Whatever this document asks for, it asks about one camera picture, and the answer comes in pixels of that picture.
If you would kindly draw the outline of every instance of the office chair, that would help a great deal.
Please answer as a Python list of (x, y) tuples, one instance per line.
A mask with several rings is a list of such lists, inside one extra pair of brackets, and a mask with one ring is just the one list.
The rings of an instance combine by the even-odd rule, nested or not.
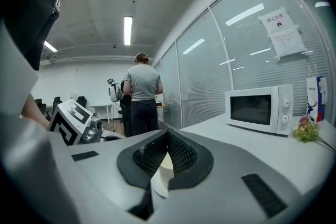
[[(52, 107), (53, 107), (52, 114), (54, 113), (56, 107), (57, 107), (59, 104), (61, 104), (61, 103), (62, 103), (62, 101), (61, 101), (61, 97), (55, 97), (55, 98), (54, 98), (54, 101), (53, 101), (53, 103), (52, 103)], [(51, 117), (50, 117), (50, 116), (47, 116), (46, 119), (47, 119), (48, 121), (50, 121), (50, 120), (51, 120)]]
[(79, 96), (76, 102), (85, 108), (87, 101), (84, 96)]
[(41, 113), (44, 115), (47, 109), (47, 105), (46, 104), (42, 104), (42, 99), (35, 99), (35, 102), (38, 106), (38, 108), (40, 109)]

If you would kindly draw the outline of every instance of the microwave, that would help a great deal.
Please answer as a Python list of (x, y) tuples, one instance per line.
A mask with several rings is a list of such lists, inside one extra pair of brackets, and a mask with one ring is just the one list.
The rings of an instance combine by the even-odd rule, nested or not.
[(293, 118), (293, 86), (225, 92), (225, 109), (227, 124), (289, 135)]

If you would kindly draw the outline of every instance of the ceiling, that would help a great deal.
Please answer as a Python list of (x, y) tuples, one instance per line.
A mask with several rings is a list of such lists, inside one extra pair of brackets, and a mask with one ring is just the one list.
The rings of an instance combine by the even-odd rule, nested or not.
[[(60, 0), (60, 17), (44, 47), (43, 57), (54, 60), (114, 56), (154, 57), (156, 41), (166, 35), (192, 0)], [(131, 46), (123, 41), (124, 16), (133, 17)]]

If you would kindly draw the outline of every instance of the microwave knob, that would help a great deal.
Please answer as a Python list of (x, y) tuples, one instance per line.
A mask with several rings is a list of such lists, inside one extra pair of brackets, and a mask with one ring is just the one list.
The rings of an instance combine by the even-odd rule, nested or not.
[(282, 122), (283, 124), (287, 124), (287, 123), (288, 123), (288, 120), (289, 120), (288, 115), (283, 115), (282, 118), (281, 118), (281, 122)]
[(290, 101), (288, 99), (284, 99), (283, 102), (282, 102), (282, 106), (284, 108), (287, 108), (287, 107), (289, 107), (289, 105), (290, 105)]

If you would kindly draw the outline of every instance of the fluorescent light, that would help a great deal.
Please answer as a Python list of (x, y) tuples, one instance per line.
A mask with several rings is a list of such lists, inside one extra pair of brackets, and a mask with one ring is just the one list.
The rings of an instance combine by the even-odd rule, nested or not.
[(223, 64), (225, 64), (225, 63), (227, 63), (228, 61), (226, 61), (226, 62), (222, 62), (222, 63), (220, 63), (219, 65), (221, 66), (221, 65), (223, 65)]
[(257, 5), (257, 6), (254, 6), (253, 8), (250, 8), (250, 9), (244, 11), (243, 13), (240, 13), (236, 17), (233, 17), (232, 19), (228, 20), (226, 22), (226, 25), (230, 26), (231, 24), (234, 24), (234, 23), (238, 22), (239, 20), (244, 19), (245, 17), (250, 16), (253, 13), (259, 12), (259, 11), (261, 11), (263, 9), (264, 9), (263, 3), (261, 3), (261, 4)]
[(237, 69), (240, 69), (240, 68), (245, 68), (245, 67), (238, 67), (238, 68), (235, 68), (235, 69), (232, 69), (232, 70), (237, 70)]
[(131, 45), (132, 22), (133, 17), (126, 16), (124, 18), (124, 43), (127, 46)]
[(186, 49), (184, 51), (183, 54), (187, 54), (188, 52), (190, 52), (191, 50), (195, 49), (198, 45), (202, 44), (205, 40), (204, 39), (200, 39), (198, 42), (196, 42), (194, 45), (190, 46), (188, 49)]
[(55, 49), (52, 45), (50, 45), (47, 41), (44, 41), (44, 45), (48, 47), (53, 52), (57, 52), (57, 49)]
[(317, 2), (315, 4), (315, 8), (324, 7), (324, 6), (330, 6), (330, 3), (329, 2)]
[(268, 50), (270, 50), (270, 49), (271, 49), (271, 48), (268, 48), (268, 49), (265, 49), (265, 50), (260, 50), (260, 51), (257, 51), (257, 52), (253, 52), (253, 53), (250, 54), (250, 55), (259, 54), (259, 53), (261, 53), (261, 52), (268, 51)]

